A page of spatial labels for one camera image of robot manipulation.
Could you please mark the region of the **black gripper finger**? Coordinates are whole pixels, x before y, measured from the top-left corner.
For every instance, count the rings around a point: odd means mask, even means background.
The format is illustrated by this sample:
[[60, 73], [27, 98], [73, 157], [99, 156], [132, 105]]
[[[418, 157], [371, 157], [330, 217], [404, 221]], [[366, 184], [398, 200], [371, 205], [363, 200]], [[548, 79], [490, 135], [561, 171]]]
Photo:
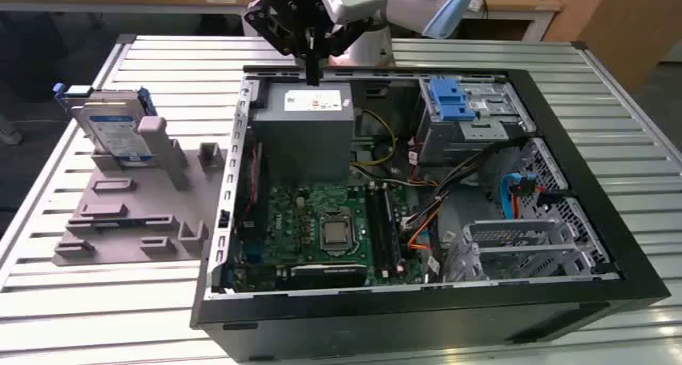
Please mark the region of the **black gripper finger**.
[[310, 42], [310, 29], [286, 30], [275, 22], [275, 13], [266, 0], [255, 0], [247, 8], [244, 19], [258, 34], [268, 41], [276, 51], [287, 56], [295, 56], [304, 67], [306, 83], [314, 86], [314, 47]]
[[372, 18], [363, 18], [332, 30], [332, 22], [327, 20], [315, 24], [314, 27], [314, 86], [320, 83], [320, 63], [330, 56], [338, 57], [343, 54], [351, 44], [372, 25]]

